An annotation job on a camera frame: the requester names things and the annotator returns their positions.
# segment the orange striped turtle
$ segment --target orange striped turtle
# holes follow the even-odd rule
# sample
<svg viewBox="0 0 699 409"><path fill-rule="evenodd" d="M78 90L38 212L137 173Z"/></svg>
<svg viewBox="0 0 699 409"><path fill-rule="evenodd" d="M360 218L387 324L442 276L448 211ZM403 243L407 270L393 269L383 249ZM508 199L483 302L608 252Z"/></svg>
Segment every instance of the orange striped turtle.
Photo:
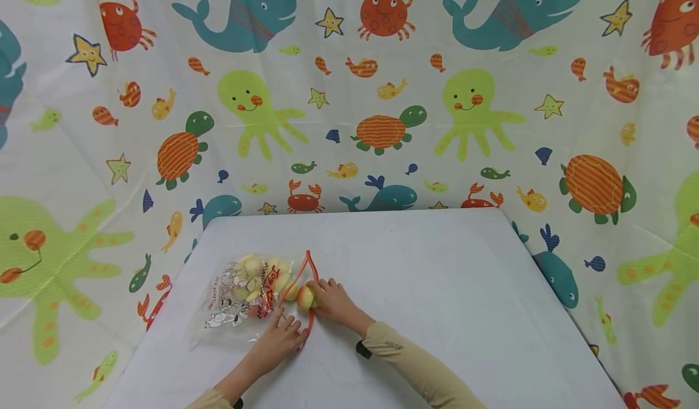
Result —
<svg viewBox="0 0 699 409"><path fill-rule="evenodd" d="M209 149L206 142L199 142L198 137L214 127L214 118L206 112L198 111L189 115L184 132L175 133L160 146L158 150L158 172L160 181L167 190L175 189L177 179L182 183L189 179L188 169L192 164L201 163L201 155Z"/></svg>
<svg viewBox="0 0 699 409"><path fill-rule="evenodd" d="M410 142L413 139L406 128L416 127L425 122L427 111L423 106L410 106L403 111L400 119L386 115L374 115L357 125L357 136L351 137L357 142L357 147L362 151L369 151L374 148L377 156L383 154L383 149L394 147L400 150L403 142Z"/></svg>
<svg viewBox="0 0 699 409"><path fill-rule="evenodd" d="M636 205L636 189L615 167L600 157L583 154L573 157L567 168L561 165L564 178L561 193L572 197L570 210L580 213L583 208L595 214L597 224L606 224L612 216L614 225L619 221L619 209L625 213Z"/></svg>

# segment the beige sleeve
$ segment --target beige sleeve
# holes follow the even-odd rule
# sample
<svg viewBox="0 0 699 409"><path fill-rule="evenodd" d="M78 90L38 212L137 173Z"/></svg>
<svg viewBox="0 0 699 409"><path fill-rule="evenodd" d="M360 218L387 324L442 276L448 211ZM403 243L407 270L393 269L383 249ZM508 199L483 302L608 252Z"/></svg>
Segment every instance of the beige sleeve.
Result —
<svg viewBox="0 0 699 409"><path fill-rule="evenodd" d="M433 408L486 409L451 369L386 323L369 327L363 344L390 363Z"/></svg>

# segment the fish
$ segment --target fish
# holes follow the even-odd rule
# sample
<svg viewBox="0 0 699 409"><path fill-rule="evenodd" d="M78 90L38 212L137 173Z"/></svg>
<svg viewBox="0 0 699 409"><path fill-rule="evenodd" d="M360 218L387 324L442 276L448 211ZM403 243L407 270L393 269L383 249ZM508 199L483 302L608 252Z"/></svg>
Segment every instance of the fish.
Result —
<svg viewBox="0 0 699 409"><path fill-rule="evenodd" d="M354 64L353 61L348 58L345 65L349 68L350 72L361 78L372 77L379 69L379 64L376 60L359 60L359 63Z"/></svg>
<svg viewBox="0 0 699 409"><path fill-rule="evenodd" d="M534 192L534 189L529 189L529 192L524 194L522 189L517 186L517 195L527 208L533 212L543 212L546 210L546 197L539 192Z"/></svg>
<svg viewBox="0 0 699 409"><path fill-rule="evenodd" d="M325 75L332 74L332 72L328 70L328 68L325 65L325 59L323 59L321 56L316 57L316 68L320 69L320 71Z"/></svg>
<svg viewBox="0 0 699 409"><path fill-rule="evenodd" d="M282 47L279 49L279 52L281 54L286 54L286 55L299 55L300 52L302 51L302 47L298 45L289 45L283 49Z"/></svg>
<svg viewBox="0 0 699 409"><path fill-rule="evenodd" d="M211 72L208 72L208 70L204 69L204 65L201 64L201 60L197 58L189 58L187 60L187 63L189 63L189 67L194 69L194 72L202 73L206 77L211 74Z"/></svg>
<svg viewBox="0 0 699 409"><path fill-rule="evenodd" d="M359 173L359 168L353 162L349 162L338 166L337 171L326 171L326 173L328 173L328 177L351 178Z"/></svg>
<svg viewBox="0 0 699 409"><path fill-rule="evenodd" d="M135 81L129 81L124 85L124 93L119 93L119 101L127 107L135 107L141 102L141 86Z"/></svg>
<svg viewBox="0 0 699 409"><path fill-rule="evenodd" d="M631 142L634 142L636 140L635 134L636 124L629 123L624 125L624 127L621 128L620 133L621 143L623 143L625 146L630 146Z"/></svg>
<svg viewBox="0 0 699 409"><path fill-rule="evenodd" d="M585 268L592 268L597 272L602 272L607 267L607 263L600 256L594 256L591 261L583 260L583 262L585 262Z"/></svg>
<svg viewBox="0 0 699 409"><path fill-rule="evenodd" d="M47 109L41 119L36 124L31 124L32 132L41 132L44 130L50 130L56 126L63 118L63 114L56 109Z"/></svg>
<svg viewBox="0 0 699 409"><path fill-rule="evenodd" d="M310 165L306 165L305 163L295 163L291 165L291 170L294 171L297 174L307 174L310 171L313 171L314 168L316 168L316 161L313 160L310 162Z"/></svg>
<svg viewBox="0 0 699 409"><path fill-rule="evenodd" d="M381 86L379 86L379 88L376 90L376 95L378 95L382 100L391 100L396 96L399 96L400 93L403 92L403 88L407 85L408 82L405 81L405 78L400 82L399 87L394 86L394 84L391 82L381 84Z"/></svg>
<svg viewBox="0 0 699 409"><path fill-rule="evenodd" d="M112 113L105 106L96 106L92 109L92 119L98 124L102 125L114 125L114 127L119 127L119 120L114 119Z"/></svg>
<svg viewBox="0 0 699 409"><path fill-rule="evenodd" d="M483 168L483 169L481 169L481 177L482 177L482 178L489 178L489 179L491 179L491 180L501 180L501 179L503 179L503 178L505 178L505 177L510 177L510 176L511 176L511 175L510 175L510 170L506 170L505 172L503 172L502 174L500 174L500 173L498 173L498 171L496 171L496 170L493 169L493 168Z"/></svg>
<svg viewBox="0 0 699 409"><path fill-rule="evenodd" d="M170 97L167 98L167 101L163 100L162 98L155 99L153 106L150 108L150 113L153 115L153 118L159 121L167 118L167 115L170 114L170 111L172 111L173 105L175 104L176 94L177 93L174 90L170 89Z"/></svg>
<svg viewBox="0 0 699 409"><path fill-rule="evenodd" d="M584 58L577 58L570 64L570 70L572 73L578 77L578 81L585 81L585 66L587 66L587 60Z"/></svg>
<svg viewBox="0 0 699 409"><path fill-rule="evenodd" d="M173 212L172 216L170 216L170 224L166 226L166 230L170 239L165 246L161 248L162 252L167 252L167 250L175 244L177 238L180 237L180 231L182 231L182 212Z"/></svg>
<svg viewBox="0 0 699 409"><path fill-rule="evenodd" d="M446 70L443 66L443 60L442 55L439 52L435 52L430 58L430 64L432 65L432 68L439 69L439 72L442 73Z"/></svg>
<svg viewBox="0 0 699 409"><path fill-rule="evenodd" d="M148 277L148 271L150 271L150 254L146 254L146 265L141 269L135 271L135 274L132 277L132 281L130 281L129 283L130 293L133 294L137 292L139 289L141 289Z"/></svg>
<svg viewBox="0 0 699 409"><path fill-rule="evenodd" d="M542 46L542 47L540 47L540 49L536 49L535 47L532 47L531 49L529 49L529 52L531 54L542 56L543 58L546 58L546 56L556 54L558 52L558 47L555 45Z"/></svg>
<svg viewBox="0 0 699 409"><path fill-rule="evenodd" d="M249 194L262 195L267 193L269 187L267 186L267 184L264 183L253 183L250 187L241 184L240 189L243 189L245 192Z"/></svg>

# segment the green octopus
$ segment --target green octopus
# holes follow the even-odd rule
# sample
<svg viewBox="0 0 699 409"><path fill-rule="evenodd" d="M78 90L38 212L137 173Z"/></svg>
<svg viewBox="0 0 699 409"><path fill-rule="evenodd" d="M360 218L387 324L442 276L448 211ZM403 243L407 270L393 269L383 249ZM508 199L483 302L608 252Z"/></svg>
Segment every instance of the green octopus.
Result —
<svg viewBox="0 0 699 409"><path fill-rule="evenodd" d="M691 174L680 186L675 199L677 239L672 249L654 256L622 263L616 272L622 285L635 285L664 272L672 278L656 297L653 324L667 322L682 295L692 282L699 280L699 171Z"/></svg>
<svg viewBox="0 0 699 409"><path fill-rule="evenodd" d="M521 124L526 119L517 113L490 110L494 95L495 79L485 69L461 70L447 81L442 92L442 102L454 118L454 127L437 143L435 155L443 155L451 142L459 137L456 156L459 161L466 161L468 137L473 133L483 155L490 157L486 130L491 130L506 150L515 151L515 146L505 136L501 125Z"/></svg>
<svg viewBox="0 0 699 409"><path fill-rule="evenodd" d="M219 81L218 93L223 105L236 114L245 125L245 131L238 142L238 155L243 159L250 153L252 139L257 137L262 155L265 159L272 160L266 134L270 134L284 151L293 152L293 148L279 132L279 127L284 128L299 141L309 142L304 134L288 123L291 118L303 118L304 111L274 110L269 90L256 73L249 70L233 70L225 74Z"/></svg>
<svg viewBox="0 0 699 409"><path fill-rule="evenodd" d="M46 365L59 353L58 311L67 302L83 320L95 320L102 309L75 287L75 279L109 279L121 268L89 257L96 248L115 247L133 232L101 233L114 212L114 200L102 201L64 231L36 201L0 197L0 298L33 300L36 316L33 345L36 361Z"/></svg>

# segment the orange fish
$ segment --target orange fish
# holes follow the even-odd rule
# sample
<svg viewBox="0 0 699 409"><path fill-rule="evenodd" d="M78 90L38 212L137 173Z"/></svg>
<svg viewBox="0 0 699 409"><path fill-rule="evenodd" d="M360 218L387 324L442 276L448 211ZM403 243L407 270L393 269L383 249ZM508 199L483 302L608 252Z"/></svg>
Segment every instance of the orange fish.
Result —
<svg viewBox="0 0 699 409"><path fill-rule="evenodd" d="M141 87L135 81L129 81L124 87L124 95L119 92L119 100L127 107L135 107L141 101Z"/></svg>
<svg viewBox="0 0 699 409"><path fill-rule="evenodd" d="M604 73L604 78L607 79L607 92L610 92L613 99L627 104L632 103L638 96L641 83L633 75L616 79L613 75L613 67L610 67L609 72Z"/></svg>
<svg viewBox="0 0 699 409"><path fill-rule="evenodd" d="M207 77L211 73L211 72L208 72L208 70L204 69L204 65L201 64L201 60L199 60L197 58L189 58L189 60L187 60L187 63L189 63L189 67L194 69L195 72L202 73L202 74L206 75Z"/></svg>
<svg viewBox="0 0 699 409"><path fill-rule="evenodd" d="M442 65L442 55L439 52L436 52L435 54L432 54L432 58L430 58L430 64L432 65L432 68L439 69L439 72L445 72L445 67Z"/></svg>
<svg viewBox="0 0 699 409"><path fill-rule="evenodd" d="M316 68L320 69L320 71L326 75L332 74L332 72L330 72L325 65L325 59L323 59L321 56L316 57Z"/></svg>
<svg viewBox="0 0 699 409"><path fill-rule="evenodd" d="M351 73L362 78L372 77L379 69L379 64L376 63L376 60L362 59L359 60L358 64L354 64L351 59L348 58L345 65L349 67Z"/></svg>
<svg viewBox="0 0 699 409"><path fill-rule="evenodd" d="M585 81L585 66L587 66L587 61L584 58L577 58L570 64L570 70L572 73L578 77L578 81Z"/></svg>
<svg viewBox="0 0 699 409"><path fill-rule="evenodd" d="M105 106L96 106L92 109L92 119L94 119L98 124L102 125L114 125L114 127L119 126L119 120L114 119L111 112Z"/></svg>

